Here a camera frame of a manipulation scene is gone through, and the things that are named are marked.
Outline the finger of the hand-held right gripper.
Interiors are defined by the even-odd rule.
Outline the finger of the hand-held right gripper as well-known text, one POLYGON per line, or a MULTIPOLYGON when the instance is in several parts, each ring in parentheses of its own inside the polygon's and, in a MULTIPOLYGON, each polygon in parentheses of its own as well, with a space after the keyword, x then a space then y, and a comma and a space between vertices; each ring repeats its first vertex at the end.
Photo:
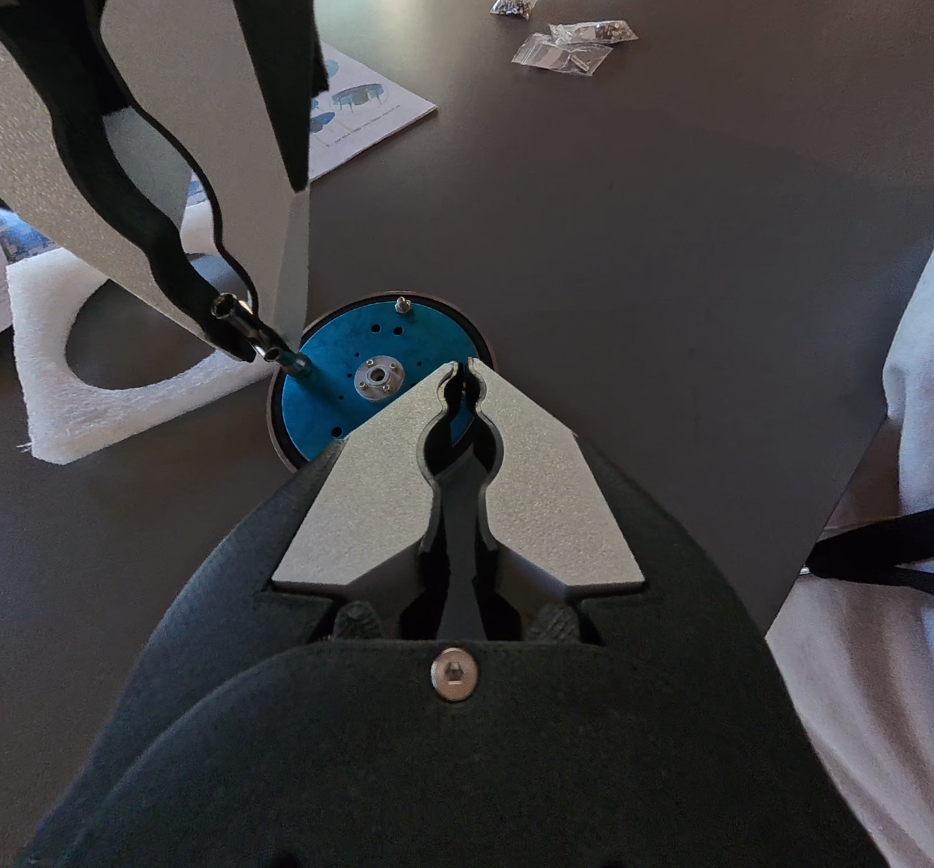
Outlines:
POLYGON ((103 45, 212 194, 217 248, 290 348, 305 327, 308 180, 293 187, 234 0, 108 0, 103 45))
POLYGON ((104 43, 104 0, 2 0, 2 195, 23 220, 232 359, 255 348, 214 312, 222 293, 193 267, 181 224, 204 168, 146 111, 104 43))

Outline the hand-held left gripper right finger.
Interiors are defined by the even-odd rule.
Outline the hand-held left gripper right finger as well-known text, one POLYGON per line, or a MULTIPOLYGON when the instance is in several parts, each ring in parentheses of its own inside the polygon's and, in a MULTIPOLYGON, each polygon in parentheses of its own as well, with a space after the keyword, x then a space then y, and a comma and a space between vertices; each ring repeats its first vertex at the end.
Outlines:
POLYGON ((495 455, 480 530, 496 587, 641 587, 645 577, 575 434, 478 359, 475 412, 495 455))

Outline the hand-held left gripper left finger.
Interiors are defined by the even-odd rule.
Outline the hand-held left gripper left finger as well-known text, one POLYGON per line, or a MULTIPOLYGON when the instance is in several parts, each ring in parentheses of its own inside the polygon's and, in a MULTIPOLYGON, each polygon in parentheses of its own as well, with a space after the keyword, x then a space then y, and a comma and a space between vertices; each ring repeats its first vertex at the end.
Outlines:
POLYGON ((274 571, 278 589, 425 587, 421 555, 440 521, 425 445, 448 420, 459 368, 442 364, 343 441, 274 571))

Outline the blue disc with black rim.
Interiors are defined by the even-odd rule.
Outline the blue disc with black rim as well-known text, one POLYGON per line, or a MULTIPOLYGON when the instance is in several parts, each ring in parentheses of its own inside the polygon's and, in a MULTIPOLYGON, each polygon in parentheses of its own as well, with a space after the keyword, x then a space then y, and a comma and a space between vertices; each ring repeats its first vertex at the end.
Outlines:
POLYGON ((274 447, 291 470, 347 439, 444 363, 476 358, 498 368, 466 315, 414 291, 380 292, 323 315, 303 331, 300 352, 311 374, 274 376, 267 400, 274 447), (407 315, 395 311, 401 294, 412 301, 407 315))

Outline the metal cross socket wrench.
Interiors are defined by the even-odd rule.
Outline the metal cross socket wrench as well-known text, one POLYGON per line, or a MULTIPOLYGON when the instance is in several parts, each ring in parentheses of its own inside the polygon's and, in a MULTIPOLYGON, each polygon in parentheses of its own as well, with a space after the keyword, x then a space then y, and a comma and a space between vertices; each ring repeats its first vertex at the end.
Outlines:
POLYGON ((266 362, 278 365, 287 375, 304 379, 312 372, 312 363, 303 353, 292 350, 273 327, 267 325, 236 295, 220 293, 212 304, 212 314, 232 325, 245 337, 266 362))

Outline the instruction sheet with circuit board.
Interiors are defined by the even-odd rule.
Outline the instruction sheet with circuit board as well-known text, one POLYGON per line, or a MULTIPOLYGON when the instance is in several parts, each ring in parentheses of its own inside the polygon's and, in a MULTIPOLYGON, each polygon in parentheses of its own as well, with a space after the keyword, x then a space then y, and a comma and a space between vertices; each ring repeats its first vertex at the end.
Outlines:
POLYGON ((12 325, 7 267, 22 259, 57 249, 57 243, 32 228, 1 202, 1 332, 12 325))

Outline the instruction sheet with blue drawings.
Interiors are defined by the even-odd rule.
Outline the instruction sheet with blue drawings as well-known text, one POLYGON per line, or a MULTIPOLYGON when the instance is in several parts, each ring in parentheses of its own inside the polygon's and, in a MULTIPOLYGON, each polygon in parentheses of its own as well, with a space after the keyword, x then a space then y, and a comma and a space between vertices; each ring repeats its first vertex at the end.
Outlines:
POLYGON ((309 180, 316 181, 351 158, 437 110, 435 103, 323 43, 329 88, 310 111, 309 180))

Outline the white foam sheet with hole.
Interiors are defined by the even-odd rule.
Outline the white foam sheet with hole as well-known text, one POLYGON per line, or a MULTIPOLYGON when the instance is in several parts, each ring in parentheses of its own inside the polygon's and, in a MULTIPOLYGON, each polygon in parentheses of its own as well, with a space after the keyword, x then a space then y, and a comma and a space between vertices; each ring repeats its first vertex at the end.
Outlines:
POLYGON ((215 351, 172 378, 142 387, 87 384, 69 366, 66 343, 78 312, 106 281, 62 248, 7 269, 14 360, 36 458, 69 464, 274 373, 271 363, 240 362, 215 351))

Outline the clear plastic parts bag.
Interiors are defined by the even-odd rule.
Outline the clear plastic parts bag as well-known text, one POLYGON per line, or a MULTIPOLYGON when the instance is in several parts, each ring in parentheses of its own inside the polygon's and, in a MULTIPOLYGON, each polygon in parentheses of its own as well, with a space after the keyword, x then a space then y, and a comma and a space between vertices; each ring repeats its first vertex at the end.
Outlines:
POLYGON ((624 20, 550 23, 549 30, 554 41, 562 45, 613 46, 638 40, 637 34, 624 20))
POLYGON ((612 53, 613 47, 593 42, 561 42, 544 33, 532 33, 523 41, 512 63, 562 75, 589 78, 612 53))

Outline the person's white t-shirt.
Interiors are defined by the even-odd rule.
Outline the person's white t-shirt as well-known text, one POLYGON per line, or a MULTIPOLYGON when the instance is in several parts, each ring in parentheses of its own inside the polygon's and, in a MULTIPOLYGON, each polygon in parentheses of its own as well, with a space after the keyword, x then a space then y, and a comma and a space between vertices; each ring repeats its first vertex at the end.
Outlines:
POLYGON ((933 259, 882 370, 886 418, 767 642, 889 866, 933 865, 933 259))

